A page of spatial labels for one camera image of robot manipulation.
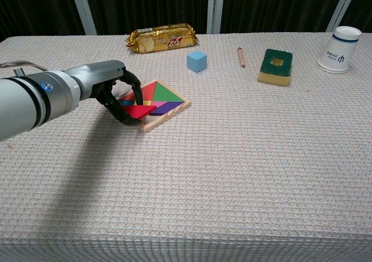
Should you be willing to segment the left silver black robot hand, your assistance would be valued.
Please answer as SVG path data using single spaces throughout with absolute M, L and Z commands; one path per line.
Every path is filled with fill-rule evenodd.
M 143 96 L 140 80 L 128 71 L 123 62 L 108 60 L 91 63 L 65 70 L 79 84 L 81 100 L 95 98 L 102 104 L 119 122 L 127 126 L 138 126 L 139 119 L 129 115 L 120 102 L 113 96 L 112 88 L 117 81 L 131 86 L 135 100 L 139 105 L 143 104 Z

